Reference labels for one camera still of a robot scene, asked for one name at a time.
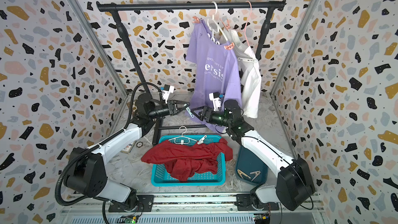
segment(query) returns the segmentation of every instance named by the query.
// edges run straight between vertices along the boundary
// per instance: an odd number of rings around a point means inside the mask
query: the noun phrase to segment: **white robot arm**
[[[169,100],[166,103],[159,88],[158,91],[160,101],[154,100],[150,93],[141,94],[135,102],[135,115],[131,118],[132,97],[130,114],[123,129],[86,149],[73,149],[69,163],[61,173],[55,188],[55,198],[60,205],[69,206],[90,197],[103,201],[111,200],[126,211],[136,207],[136,190],[110,180],[106,176],[105,164],[128,144],[146,135],[154,125],[154,119],[178,114],[189,106],[189,102],[183,101]],[[262,209],[261,206],[267,202],[281,202],[293,211],[315,191],[306,161],[301,158],[293,159],[262,138],[245,122],[235,100],[225,101],[223,112],[214,111],[207,106],[191,111],[200,120],[227,127],[226,132],[233,140],[252,151],[277,176],[276,186],[262,185],[254,189],[255,194],[251,201],[256,208]],[[74,201],[64,201],[60,193],[62,183],[84,196]]]
[[[305,160],[293,159],[261,137],[244,120],[236,100],[225,101],[223,110],[213,111],[207,106],[191,109],[199,120],[226,127],[226,133],[233,140],[259,157],[277,177],[276,186],[261,185],[254,189],[251,203],[255,208],[262,209],[267,202],[280,202],[293,211],[311,197],[315,187]]]

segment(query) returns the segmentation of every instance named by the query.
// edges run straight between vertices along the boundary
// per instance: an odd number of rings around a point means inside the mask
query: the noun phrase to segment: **purple t-shirt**
[[[238,62],[233,50],[224,48],[227,44],[218,45],[207,35],[208,28],[202,23],[195,24],[191,34],[191,41],[187,51],[186,60],[196,63],[195,91],[191,99],[190,108],[208,106],[213,108],[213,102],[209,98],[210,93],[219,92],[224,94],[223,102],[234,99],[241,106],[240,78]],[[215,125],[202,122],[216,132]]]

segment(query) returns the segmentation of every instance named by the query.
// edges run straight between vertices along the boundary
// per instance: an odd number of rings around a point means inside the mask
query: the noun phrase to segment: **blue basket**
[[[163,136],[160,138],[159,143],[178,137],[179,135],[170,135]],[[192,138],[195,140],[201,139],[203,135],[186,135],[184,137]],[[176,138],[175,141],[178,143],[184,138]],[[217,143],[221,139],[218,135],[207,135],[204,140],[205,144]],[[189,144],[185,144],[187,146],[193,146],[196,142],[190,141]],[[152,167],[152,178],[151,182],[154,186],[157,187],[165,187],[165,186],[217,186],[223,185],[225,183],[225,156],[223,153],[220,153],[217,157],[218,169],[217,174],[213,175],[211,172],[205,173],[195,173],[193,177],[189,177],[187,182],[181,183],[174,177],[171,177],[170,174],[166,171],[164,164],[154,164]]]

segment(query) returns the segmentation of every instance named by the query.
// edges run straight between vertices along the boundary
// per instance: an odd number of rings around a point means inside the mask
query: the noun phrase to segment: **black cable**
[[[100,201],[110,201],[109,199],[107,199],[107,198],[103,198],[103,197],[93,197],[94,199],[96,199],[96,200],[100,200]]]
[[[301,179],[301,176],[299,175],[299,173],[297,173],[297,171],[293,168],[293,166],[291,166],[291,168],[296,172],[296,174],[298,175],[298,178],[300,179],[300,181],[302,182],[302,184],[304,185],[305,190],[307,191],[308,195],[310,196],[311,199],[311,203],[312,203],[312,207],[311,208],[306,208],[303,205],[300,205],[301,207],[308,209],[308,210],[312,210],[314,208],[314,201],[312,200],[311,194],[310,192],[307,190],[307,187],[305,186],[303,180]]]
[[[217,126],[219,126],[219,127],[222,127],[221,125],[219,125],[219,124],[217,124],[215,127],[214,127],[214,129],[216,129],[216,131],[219,133],[219,134],[226,134],[226,132],[219,132],[218,130],[217,130]]]
[[[127,117],[127,122],[126,125],[124,126],[124,129],[127,129],[127,127],[130,124],[130,119],[131,119],[131,114],[132,114],[132,105],[134,102],[134,96],[135,96],[135,92],[137,91],[137,89],[142,86],[142,85],[151,85],[152,87],[155,87],[158,92],[159,92],[159,97],[160,97],[160,101],[162,101],[162,90],[156,86],[155,84],[151,83],[151,82],[141,82],[140,84],[138,84],[137,86],[135,86],[135,88],[133,89],[132,93],[131,93],[131,99],[130,99],[130,107],[129,107],[129,116]]]
[[[242,114],[240,115],[240,116],[242,117],[242,116],[243,116],[243,114],[245,113],[245,110],[243,110],[243,109],[242,109],[242,108],[240,108],[240,107],[235,107],[235,108],[232,108],[232,109],[231,109],[231,111],[232,111],[232,110],[235,110],[236,108],[239,108],[240,110],[242,110],[242,111],[243,111],[243,112],[242,112]]]
[[[279,205],[281,205],[281,220],[279,221],[279,224],[281,224],[282,223],[282,215],[283,215],[283,213],[282,213],[282,203],[279,203]]]
[[[255,139],[255,140],[258,140],[258,141],[262,142],[262,143],[265,144],[270,150],[272,150],[275,154],[277,154],[283,161],[285,161],[287,164],[291,165],[291,163],[287,162],[281,155],[279,155],[276,151],[274,151],[273,149],[271,149],[271,147],[269,147],[269,146],[268,146],[266,143],[264,143],[262,140],[260,140],[260,139],[258,139],[258,138],[255,138],[255,137],[251,137],[251,136],[243,136],[242,138],[253,138],[253,139]],[[305,208],[305,209],[312,210],[312,209],[314,208],[314,201],[312,200],[311,194],[310,194],[310,192],[308,191],[307,187],[305,186],[305,183],[304,183],[304,181],[301,179],[301,176],[299,175],[299,173],[294,169],[293,166],[291,166],[291,168],[296,172],[296,174],[297,174],[298,178],[300,179],[301,183],[304,185],[304,189],[306,190],[308,196],[309,196],[310,199],[311,199],[311,203],[312,203],[312,207],[311,207],[311,208],[306,208],[306,207],[304,207],[304,206],[302,206],[302,205],[300,205],[300,206],[303,207],[303,208]]]
[[[144,206],[144,204],[143,204],[142,202],[138,202],[138,203],[141,203],[141,204],[142,204],[142,211],[141,211],[141,214],[138,216],[138,218],[139,218],[139,217],[141,217],[142,213],[144,212],[145,206]]]
[[[142,83],[138,84],[138,85],[134,88],[134,90],[132,91],[132,95],[131,95],[131,101],[130,101],[130,107],[129,107],[129,116],[128,116],[128,118],[127,118],[127,123],[126,123],[125,127],[124,127],[123,129],[120,129],[119,131],[115,132],[115,133],[112,134],[111,136],[107,137],[106,139],[104,139],[102,142],[99,143],[99,145],[97,144],[96,146],[94,146],[94,147],[92,147],[92,148],[90,148],[90,149],[88,149],[88,150],[85,150],[84,152],[82,152],[82,153],[80,153],[79,155],[77,155],[77,157],[75,157],[72,161],[70,161],[70,162],[65,166],[65,168],[62,170],[61,174],[60,174],[59,177],[58,177],[57,183],[56,183],[56,185],[55,185],[55,200],[57,201],[57,203],[58,203],[59,205],[61,205],[61,206],[70,206],[70,205],[73,205],[73,204],[75,204],[75,203],[77,203],[77,202],[80,202],[81,200],[87,198],[87,196],[84,195],[84,196],[81,196],[81,197],[79,197],[79,198],[77,198],[77,199],[74,199],[73,201],[65,201],[64,199],[62,199],[62,196],[61,196],[61,186],[62,186],[62,183],[63,183],[63,181],[64,181],[64,179],[65,179],[65,176],[66,176],[67,172],[69,171],[69,169],[70,169],[76,162],[80,161],[82,158],[84,158],[85,156],[87,156],[88,154],[90,154],[92,151],[95,151],[96,149],[98,149],[98,148],[100,147],[100,145],[106,144],[107,142],[109,142],[110,140],[112,140],[114,137],[116,137],[116,136],[118,136],[119,134],[121,134],[122,132],[124,132],[125,129],[127,129],[127,127],[128,127],[129,124],[130,124],[130,118],[131,118],[131,113],[132,113],[132,105],[133,105],[132,103],[133,103],[133,100],[134,100],[135,92],[137,91],[137,89],[138,89],[140,86],[142,86],[142,85],[144,85],[144,84],[147,84],[147,85],[151,85],[151,86],[153,86],[153,87],[156,87],[157,90],[159,91],[160,99],[162,99],[162,91],[160,90],[160,88],[159,88],[158,86],[156,86],[155,84],[152,84],[152,83],[150,83],[150,82],[142,82]]]
[[[106,139],[104,139],[102,142],[100,142],[100,145],[104,145],[106,144],[108,141],[110,141],[111,139],[113,139],[114,137],[116,137],[117,135],[121,134],[122,132],[124,132],[124,129],[120,129],[119,131],[115,132],[114,134],[112,134],[111,136],[107,137]],[[61,186],[62,186],[62,182],[65,179],[65,176],[67,175],[67,172],[69,171],[69,169],[79,160],[81,160],[83,157],[87,156],[88,154],[90,154],[92,151],[95,151],[96,149],[98,149],[100,146],[97,144],[96,146],[85,150],[84,152],[80,153],[79,155],[77,155],[77,157],[75,157],[72,161],[70,161],[67,166],[65,166],[65,168],[63,169],[63,171],[61,172],[61,174],[58,177],[57,183],[55,185],[55,200],[57,201],[57,203],[61,206],[70,206],[73,205],[77,202],[80,202],[83,199],[86,199],[87,196],[81,196],[77,199],[74,199],[73,201],[65,201],[62,199],[61,196]]]
[[[105,224],[110,224],[108,219],[106,218],[106,214],[105,214],[105,203],[106,203],[106,201],[102,202],[102,218],[105,221]]]

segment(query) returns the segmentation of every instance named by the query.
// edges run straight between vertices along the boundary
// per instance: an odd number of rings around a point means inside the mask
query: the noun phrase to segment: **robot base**
[[[136,195],[136,191],[132,190],[125,202],[113,202],[113,205],[109,206],[108,212],[150,212],[152,211],[153,199],[153,195]]]

